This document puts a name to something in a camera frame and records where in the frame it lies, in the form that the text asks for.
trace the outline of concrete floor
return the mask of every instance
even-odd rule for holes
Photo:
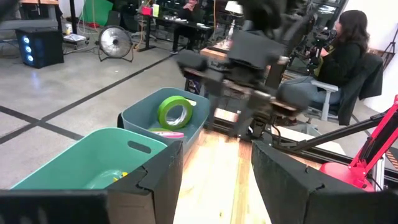
[[[19,58],[0,59],[0,189],[12,187],[82,136],[116,126],[120,112],[159,88],[183,88],[171,45],[155,45],[161,48],[135,52],[132,63],[100,62],[95,54],[75,53],[66,55],[63,64],[38,70]],[[113,83],[117,85],[106,88]],[[357,103],[354,115],[359,120],[374,114]],[[340,128],[314,123],[321,133]],[[366,137],[362,132],[336,142],[353,156]]]

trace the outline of blue led light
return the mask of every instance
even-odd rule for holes
[[[25,43],[29,44],[30,40],[29,40],[29,38],[27,38],[27,36],[23,36],[23,39],[24,39]]]

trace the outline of desktop computer tower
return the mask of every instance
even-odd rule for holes
[[[63,37],[59,30],[31,27],[17,29],[16,34],[24,64],[42,68],[63,63]]]

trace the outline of black jacket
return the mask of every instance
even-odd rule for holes
[[[366,53],[354,67],[353,78],[341,87],[341,100],[338,107],[339,125],[349,125],[356,99],[379,96],[383,81],[383,60],[380,56]]]
[[[353,78],[353,69],[361,58],[361,47],[356,43],[346,43],[323,57],[318,80],[320,82],[345,86]]]

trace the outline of woman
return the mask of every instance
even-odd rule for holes
[[[195,6],[197,5],[197,0],[189,0],[186,5],[182,8],[182,10],[179,12],[178,17],[180,19],[186,19],[189,22],[194,21],[194,16],[193,16],[193,10],[195,9]],[[188,45],[187,45],[187,50],[192,50],[193,43],[195,41],[195,33],[196,30],[191,27],[187,26],[178,26],[174,30],[174,39],[173,39],[173,48],[171,50],[171,54],[177,54],[178,53],[178,40],[180,38],[180,35],[183,35],[184,37],[188,38]]]
[[[339,88],[345,86],[352,78],[351,71],[357,61],[368,49],[369,34],[366,32],[368,18],[365,13],[358,10],[346,11],[341,14],[336,23],[336,39],[332,42],[333,51],[321,51],[323,63],[320,65],[319,74],[315,77],[301,77],[286,81],[283,85],[289,88],[298,88],[305,91],[311,101],[324,103],[326,92],[319,90],[311,84],[312,80],[336,85]],[[340,102],[341,91],[331,94],[330,104]],[[280,125],[291,126],[297,123],[295,118],[280,120]]]

